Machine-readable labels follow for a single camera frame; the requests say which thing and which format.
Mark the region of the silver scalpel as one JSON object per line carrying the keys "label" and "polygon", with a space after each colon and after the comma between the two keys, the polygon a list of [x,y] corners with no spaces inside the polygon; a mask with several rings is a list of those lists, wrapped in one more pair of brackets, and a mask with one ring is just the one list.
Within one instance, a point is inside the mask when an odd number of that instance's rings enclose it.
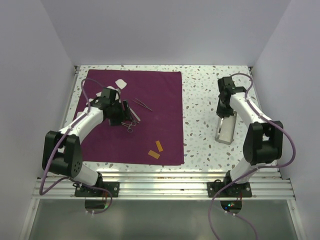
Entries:
{"label": "silver scalpel", "polygon": [[132,113],[132,115],[134,116],[134,118],[135,118],[138,122],[140,122],[141,119],[138,117],[138,115],[135,113],[135,111],[134,111],[132,108],[129,108],[129,110],[130,110],[130,112]]}

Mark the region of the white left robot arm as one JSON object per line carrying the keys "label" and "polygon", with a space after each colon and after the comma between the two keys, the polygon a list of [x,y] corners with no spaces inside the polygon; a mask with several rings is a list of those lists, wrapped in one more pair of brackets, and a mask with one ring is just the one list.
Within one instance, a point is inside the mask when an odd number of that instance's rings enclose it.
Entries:
{"label": "white left robot arm", "polygon": [[83,164],[82,142],[104,121],[113,127],[132,119],[129,103],[120,99],[119,91],[103,88],[69,125],[45,135],[41,187],[44,187],[48,173],[53,173],[86,185],[92,196],[101,195],[104,184],[99,181],[98,172]]}

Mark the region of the steel instrument tray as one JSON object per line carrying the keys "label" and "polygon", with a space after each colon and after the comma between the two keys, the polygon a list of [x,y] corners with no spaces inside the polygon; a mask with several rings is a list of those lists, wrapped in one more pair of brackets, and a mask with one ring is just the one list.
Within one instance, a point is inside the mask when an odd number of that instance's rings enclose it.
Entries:
{"label": "steel instrument tray", "polygon": [[234,111],[233,115],[218,119],[217,129],[215,133],[215,140],[218,143],[230,145],[234,139],[234,132],[237,121],[237,112]]}

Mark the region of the orange bandage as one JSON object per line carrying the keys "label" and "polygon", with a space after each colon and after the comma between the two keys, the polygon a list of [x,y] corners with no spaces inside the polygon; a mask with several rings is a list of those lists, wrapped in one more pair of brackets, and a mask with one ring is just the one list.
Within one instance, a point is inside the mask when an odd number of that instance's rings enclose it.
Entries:
{"label": "orange bandage", "polygon": [[164,150],[159,140],[157,140],[155,144],[159,152],[162,152]]}
{"label": "orange bandage", "polygon": [[151,157],[153,157],[153,158],[155,158],[155,159],[159,159],[159,157],[160,157],[160,154],[157,153],[157,152],[155,152],[155,151],[153,151],[153,150],[150,150],[150,151],[148,152],[148,155],[151,156]]}

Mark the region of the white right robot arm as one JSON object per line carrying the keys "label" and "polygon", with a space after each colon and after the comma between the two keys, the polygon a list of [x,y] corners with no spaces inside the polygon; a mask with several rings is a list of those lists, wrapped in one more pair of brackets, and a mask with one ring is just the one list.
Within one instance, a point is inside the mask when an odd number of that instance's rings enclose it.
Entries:
{"label": "white right robot arm", "polygon": [[235,196],[241,185],[249,181],[254,171],[266,167],[280,159],[283,150],[283,124],[272,121],[247,98],[247,90],[243,86],[235,86],[232,77],[223,77],[218,81],[219,100],[216,114],[225,123],[227,119],[240,114],[247,126],[243,143],[243,158],[227,172],[223,183],[223,192],[227,196]]}

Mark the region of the steel tweezers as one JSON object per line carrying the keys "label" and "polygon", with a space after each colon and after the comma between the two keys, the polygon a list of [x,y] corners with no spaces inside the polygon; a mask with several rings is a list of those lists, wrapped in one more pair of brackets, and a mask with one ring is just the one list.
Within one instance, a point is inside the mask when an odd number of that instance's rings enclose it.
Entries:
{"label": "steel tweezers", "polygon": [[149,108],[146,104],[144,104],[142,101],[140,101],[140,100],[137,99],[137,98],[135,98],[135,99],[133,100],[133,102],[136,103],[136,104],[138,104],[138,105],[140,105],[140,106],[142,106],[143,108],[146,108],[146,109],[150,110],[151,112],[153,111],[151,108]]}

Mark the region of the steel forceps scissors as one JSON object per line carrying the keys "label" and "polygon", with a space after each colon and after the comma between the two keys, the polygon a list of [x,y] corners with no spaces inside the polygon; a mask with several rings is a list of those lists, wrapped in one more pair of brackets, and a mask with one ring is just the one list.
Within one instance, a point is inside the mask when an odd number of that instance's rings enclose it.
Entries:
{"label": "steel forceps scissors", "polygon": [[122,122],[121,125],[127,128],[128,133],[132,133],[133,127],[137,125],[137,122],[136,121]]}

